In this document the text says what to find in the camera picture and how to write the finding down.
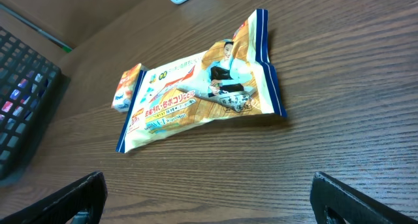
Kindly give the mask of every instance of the brown tabletop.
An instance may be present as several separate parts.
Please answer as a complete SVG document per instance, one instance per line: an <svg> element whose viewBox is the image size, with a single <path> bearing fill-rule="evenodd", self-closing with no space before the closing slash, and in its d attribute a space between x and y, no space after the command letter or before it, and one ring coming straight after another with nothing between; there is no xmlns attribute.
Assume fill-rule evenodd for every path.
<svg viewBox="0 0 418 224"><path fill-rule="evenodd" d="M0 215L101 170L102 223L310 223L323 171L418 219L416 1L145 0L58 63L71 84L21 182L0 189ZM288 119L214 121L116 153L122 72L207 50L256 8Z"/></svg>

